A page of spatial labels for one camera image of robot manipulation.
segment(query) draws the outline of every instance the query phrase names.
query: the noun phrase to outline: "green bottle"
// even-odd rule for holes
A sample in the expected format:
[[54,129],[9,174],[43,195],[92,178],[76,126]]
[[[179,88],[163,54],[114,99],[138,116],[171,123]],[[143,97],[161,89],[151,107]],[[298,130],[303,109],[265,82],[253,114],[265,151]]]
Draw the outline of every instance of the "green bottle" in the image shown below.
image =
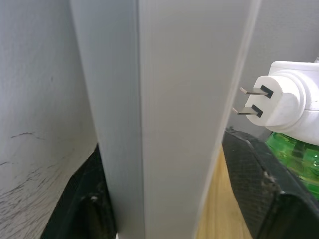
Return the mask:
[[278,160],[298,176],[319,200],[319,146],[280,133],[273,133],[266,144]]

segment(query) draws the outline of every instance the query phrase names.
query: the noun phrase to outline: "wooden floor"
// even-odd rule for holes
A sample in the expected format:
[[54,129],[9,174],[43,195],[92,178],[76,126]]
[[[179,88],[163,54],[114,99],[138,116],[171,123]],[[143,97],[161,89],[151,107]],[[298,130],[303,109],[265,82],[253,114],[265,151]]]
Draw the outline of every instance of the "wooden floor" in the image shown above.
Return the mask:
[[197,239],[251,239],[231,189],[221,151],[198,229]]

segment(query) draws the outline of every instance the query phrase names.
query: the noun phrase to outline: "white pillar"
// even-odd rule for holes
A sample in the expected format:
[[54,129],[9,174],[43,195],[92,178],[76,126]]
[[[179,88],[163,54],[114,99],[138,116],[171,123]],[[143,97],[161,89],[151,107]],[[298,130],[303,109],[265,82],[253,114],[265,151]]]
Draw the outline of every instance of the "white pillar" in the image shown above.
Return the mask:
[[256,0],[71,0],[120,239],[189,239]]

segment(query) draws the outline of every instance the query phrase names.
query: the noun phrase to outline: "white power adapter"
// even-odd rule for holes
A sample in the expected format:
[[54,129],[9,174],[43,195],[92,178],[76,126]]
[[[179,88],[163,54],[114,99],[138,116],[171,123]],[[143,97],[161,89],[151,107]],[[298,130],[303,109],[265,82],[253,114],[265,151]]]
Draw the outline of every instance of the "white power adapter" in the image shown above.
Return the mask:
[[276,61],[257,79],[240,115],[270,131],[319,145],[319,63]]

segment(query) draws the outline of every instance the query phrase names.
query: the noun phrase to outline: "gray wall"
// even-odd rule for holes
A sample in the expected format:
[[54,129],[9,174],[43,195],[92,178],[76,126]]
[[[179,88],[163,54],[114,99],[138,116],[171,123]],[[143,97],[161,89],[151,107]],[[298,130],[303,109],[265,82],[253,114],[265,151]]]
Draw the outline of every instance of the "gray wall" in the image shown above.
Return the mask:
[[[263,0],[240,85],[252,88],[274,61],[313,62],[318,52],[318,0]],[[238,90],[234,107],[244,107],[246,101],[247,96]],[[256,137],[269,135],[236,114],[231,114],[228,126]]]
[[97,139],[69,2],[0,2],[0,238],[38,239]]

